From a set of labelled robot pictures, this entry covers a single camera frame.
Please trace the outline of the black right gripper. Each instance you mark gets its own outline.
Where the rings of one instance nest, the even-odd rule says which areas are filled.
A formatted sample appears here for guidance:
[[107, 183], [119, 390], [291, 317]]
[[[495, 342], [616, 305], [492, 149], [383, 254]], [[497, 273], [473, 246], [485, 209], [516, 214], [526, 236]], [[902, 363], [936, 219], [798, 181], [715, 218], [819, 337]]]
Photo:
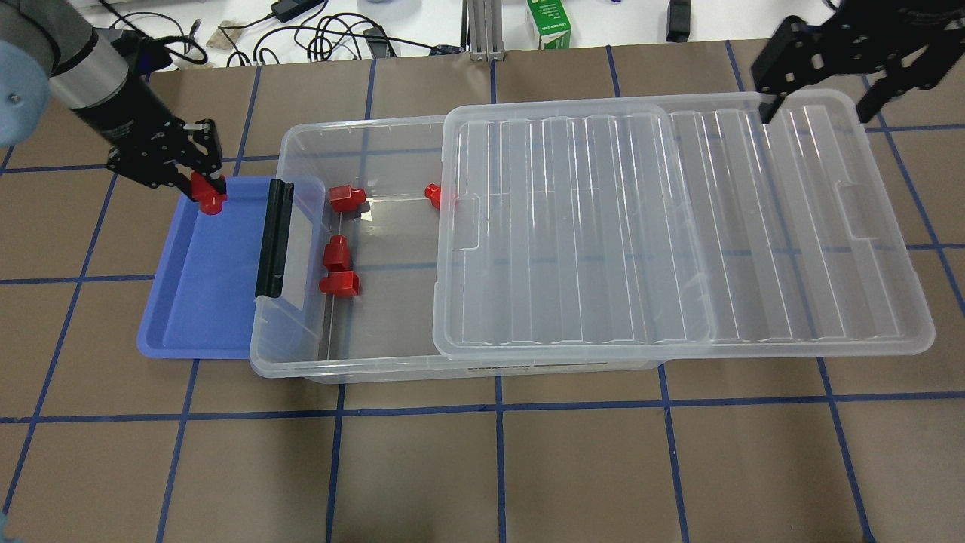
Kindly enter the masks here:
[[856, 103], [868, 124], [893, 100], [934, 88], [962, 55], [961, 1], [840, 1], [816, 25], [787, 15], [751, 65], [761, 123], [770, 124], [787, 95], [806, 86], [882, 72]]

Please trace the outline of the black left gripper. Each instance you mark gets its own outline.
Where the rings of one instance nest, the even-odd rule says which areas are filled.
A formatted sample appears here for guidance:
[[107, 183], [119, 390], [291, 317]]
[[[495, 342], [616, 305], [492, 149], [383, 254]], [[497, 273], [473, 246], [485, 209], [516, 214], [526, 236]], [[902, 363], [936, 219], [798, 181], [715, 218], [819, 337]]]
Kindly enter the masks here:
[[[227, 192], [214, 121], [179, 119], [142, 77], [130, 75], [113, 96], [70, 111], [110, 145], [106, 168], [111, 172], [148, 188], [178, 189], [194, 203], [199, 174], [205, 190]], [[184, 174], [182, 167], [189, 172]]]

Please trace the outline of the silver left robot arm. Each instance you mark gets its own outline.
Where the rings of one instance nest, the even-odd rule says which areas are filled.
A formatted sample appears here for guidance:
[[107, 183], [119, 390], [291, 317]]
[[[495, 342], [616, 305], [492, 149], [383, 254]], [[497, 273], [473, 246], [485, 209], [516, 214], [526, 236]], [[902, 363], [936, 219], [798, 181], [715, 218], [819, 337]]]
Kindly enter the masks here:
[[176, 117], [131, 60], [69, 2], [4, 1], [2, 145], [37, 130], [51, 97], [110, 145], [106, 167], [147, 188], [178, 189], [206, 214], [228, 198], [215, 121]]

